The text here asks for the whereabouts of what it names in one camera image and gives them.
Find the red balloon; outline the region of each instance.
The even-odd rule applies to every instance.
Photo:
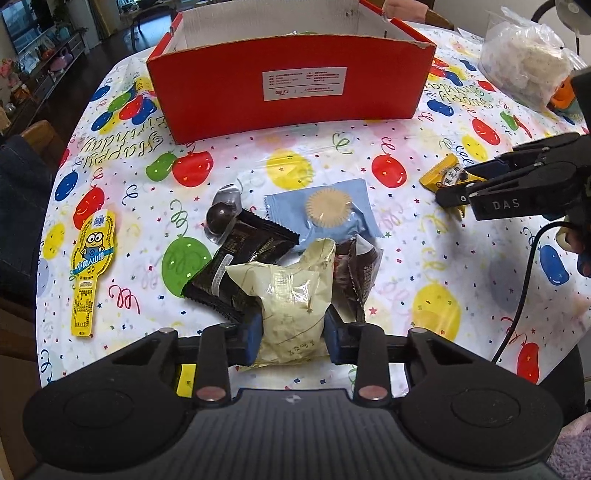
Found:
[[[174,163],[173,175],[181,185],[196,187],[209,177],[212,168],[213,158],[209,152],[190,153]]]
[[[66,148],[66,151],[64,152],[64,154],[61,156],[61,160],[60,160],[60,166],[58,168],[61,168],[61,166],[66,163],[66,160],[68,159],[68,157],[70,156],[70,149]]]
[[[488,142],[491,145],[498,145],[499,143],[501,143],[499,135],[497,135],[496,132],[487,124],[485,124],[482,120],[473,118],[472,128],[476,132],[476,135],[478,135],[485,142]]]
[[[443,60],[439,60],[437,57],[433,58],[433,63],[437,66],[437,67],[449,67],[448,63],[445,63]]]
[[[538,354],[540,347],[537,343],[523,343],[521,352],[517,357],[517,375],[532,383],[537,383],[540,378],[540,367],[538,366]]]
[[[378,181],[389,189],[400,187],[407,180],[406,170],[402,164],[390,155],[375,157],[371,171]]]
[[[438,77],[445,78],[445,72],[442,69],[438,69],[437,67],[431,67],[431,70],[429,70],[429,73],[437,75]]]
[[[119,112],[120,120],[129,120],[135,117],[142,109],[142,103],[144,103],[144,97],[141,95],[136,96],[127,105],[125,105]]]
[[[74,211],[74,226],[80,230],[86,219],[93,213],[98,212],[103,207],[104,202],[105,193],[98,187],[91,187]]]
[[[513,120],[515,120],[515,123],[517,124],[518,127],[521,127],[523,130],[525,130],[525,133],[527,133],[528,137],[531,138],[531,133],[529,131],[529,129],[521,123],[521,121],[515,116],[513,115]]]
[[[478,85],[480,85],[480,88],[484,88],[489,92],[496,92],[495,88],[491,85],[491,83],[485,80],[478,80]]]

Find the birthday tablecloth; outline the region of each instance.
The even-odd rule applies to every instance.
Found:
[[[512,322],[532,236],[547,222],[477,222],[469,208],[457,220],[419,178],[448,154],[468,166],[512,145],[586,130],[581,119],[535,113],[498,92],[478,72],[478,39],[422,31],[437,53],[413,119],[295,125],[187,145],[175,145],[158,106],[145,64],[149,51],[118,63],[69,141],[47,211],[37,279],[42,383],[163,326],[190,336],[223,321],[182,298],[180,289],[203,267],[202,246],[215,253],[203,232],[205,214],[217,190],[237,179],[243,206],[261,216],[267,194],[364,179],[384,233],[376,241],[384,257],[365,304],[367,320],[394,335],[425,326],[491,358]],[[381,88],[385,96],[404,95]],[[202,112],[187,105],[187,114]],[[188,162],[195,168],[186,168]],[[213,168],[199,169],[203,163]],[[99,278],[92,336],[78,338],[70,333],[70,258],[83,220],[100,208],[115,213],[116,251]],[[554,232],[544,235],[525,310],[500,365],[541,381],[591,325],[589,293],[576,256],[560,249]],[[403,394],[400,365],[391,366],[391,378],[392,392]],[[230,369],[234,393],[241,387],[349,390],[354,379],[355,367],[324,358]]]

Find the sticker on red box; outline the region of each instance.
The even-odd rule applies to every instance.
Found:
[[[262,73],[264,99],[343,95],[347,67],[274,70]]]

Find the yellow candy wrapper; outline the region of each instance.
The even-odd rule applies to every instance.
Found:
[[[468,173],[457,157],[450,153],[421,177],[419,182],[423,187],[435,193],[441,187],[450,187],[460,183],[484,179]],[[466,214],[466,205],[461,205],[453,209],[457,216],[462,219]]]
[[[72,253],[72,335],[90,336],[98,276],[107,269],[114,253],[115,215],[108,210],[99,210],[82,225]]]
[[[321,336],[332,298],[334,240],[317,239],[288,267],[251,262],[226,267],[228,276],[262,304],[264,335],[255,365],[326,354]]]

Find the black candy wrapper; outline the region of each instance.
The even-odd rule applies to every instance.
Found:
[[[242,210],[211,262],[183,287],[183,295],[240,322],[244,312],[256,305],[256,298],[246,295],[226,275],[226,267],[248,262],[274,264],[299,242],[297,233]]]

